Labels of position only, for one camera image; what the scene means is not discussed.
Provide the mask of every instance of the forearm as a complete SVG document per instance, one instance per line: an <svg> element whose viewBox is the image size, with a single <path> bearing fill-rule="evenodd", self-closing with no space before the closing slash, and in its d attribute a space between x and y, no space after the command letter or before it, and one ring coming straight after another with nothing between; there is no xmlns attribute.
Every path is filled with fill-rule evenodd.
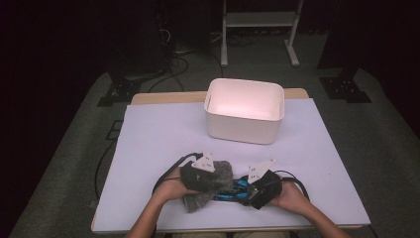
<svg viewBox="0 0 420 238"><path fill-rule="evenodd" d="M311 206L303 216L315 226L324 238L350 238L348 233L339 228L330 218L328 218L316 206Z"/></svg>
<svg viewBox="0 0 420 238"><path fill-rule="evenodd" d="M158 222L161 209L164 206L163 201L156 199L149 200L142 214L137 219L133 228L126 237L130 238L149 238L152 236L155 226Z"/></svg>

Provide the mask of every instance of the dark background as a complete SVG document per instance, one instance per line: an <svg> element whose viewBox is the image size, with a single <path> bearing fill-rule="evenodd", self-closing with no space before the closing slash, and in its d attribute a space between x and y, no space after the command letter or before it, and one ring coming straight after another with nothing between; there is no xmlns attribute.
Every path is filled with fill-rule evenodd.
<svg viewBox="0 0 420 238"><path fill-rule="evenodd" d="M145 1L107 0L97 1L95 9L89 1L0 3L1 108L5 119L1 133L1 237L8 236L25 209L90 86L109 70L109 61L104 59L119 54L113 49L122 50L123 56L131 60L139 56L137 67L141 70L145 70L141 57L155 56L157 63L161 60L154 55L159 50L145 50L160 45L159 41L150 41L156 38L158 29L145 30L147 26L141 26L149 18L139 14L139 29L143 30L137 34L130 31L136 28L134 25L124 28L127 31L111 31L104 36L97 17L101 9L107 10L110 4L132 4L132 9L142 11L148 5L162 13L161 2L169 6L164 11L166 17L196 13L194 2L200 2L208 6L204 12L210 18L202 22L203 26L211 31L221 29L220 0L166 0L152 5ZM294 6L294 1L278 4L274 0L230 0L228 5L232 11L288 10ZM414 0L306 0L298 28L301 34L329 32L319 67L351 64L370 72L417 135L419 6ZM115 24L111 29L118 29L128 16L114 12L106 21ZM178 36L189 40L182 35L182 26L193 21L169 18L165 22L160 16L157 22L180 26ZM104 43L108 37L117 43ZM130 55L130 49L124 52L121 47L135 38L141 39L138 54ZM152 65L150 70L161 67Z"/></svg>

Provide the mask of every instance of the floor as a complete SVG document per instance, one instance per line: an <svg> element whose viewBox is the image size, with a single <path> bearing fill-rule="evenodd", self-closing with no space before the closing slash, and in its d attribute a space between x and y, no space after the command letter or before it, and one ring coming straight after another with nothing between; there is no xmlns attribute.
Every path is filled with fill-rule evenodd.
<svg viewBox="0 0 420 238"><path fill-rule="evenodd" d="M141 92L207 90L217 77L276 82L284 88L307 90L320 111L341 159L363 201L377 236L420 237L420 142L384 95L378 81L360 69L354 80L371 103L331 100L319 78L336 76L338 68L317 69L327 35L298 34L294 48L300 61L293 67L280 37L246 38L249 45L228 47L229 65L220 67L218 46L212 54L196 52L171 61L173 78L154 85L143 83ZM187 51L183 45L178 51ZM124 119L128 102L97 106L110 88L107 73L86 95L52 161L11 237L123 237L98 235L90 230L97 197L112 162L115 146L107 134L116 120ZM368 227L349 230L354 237L374 237ZM320 237L313 230L300 237Z"/></svg>

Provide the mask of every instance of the person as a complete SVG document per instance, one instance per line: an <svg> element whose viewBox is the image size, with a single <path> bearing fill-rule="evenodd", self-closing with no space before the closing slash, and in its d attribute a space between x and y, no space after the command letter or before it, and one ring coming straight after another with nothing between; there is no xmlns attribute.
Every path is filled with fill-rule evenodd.
<svg viewBox="0 0 420 238"><path fill-rule="evenodd" d="M182 183L180 168L170 173L152 194L141 215L127 234L127 238L150 238L154 233L163 206L173 199L197 193ZM270 204L305 217L324 238L349 238L348 233L338 227L321 210L313 205L291 181L282 183L282 192Z"/></svg>

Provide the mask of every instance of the wooden table edge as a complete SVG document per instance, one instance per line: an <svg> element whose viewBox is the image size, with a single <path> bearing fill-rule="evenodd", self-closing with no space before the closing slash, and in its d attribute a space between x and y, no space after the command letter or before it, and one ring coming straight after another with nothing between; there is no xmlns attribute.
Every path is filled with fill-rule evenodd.
<svg viewBox="0 0 420 238"><path fill-rule="evenodd" d="M133 96L131 104L203 102L206 94L207 91L138 93ZM303 88L284 88L284 98L304 99L309 95Z"/></svg>

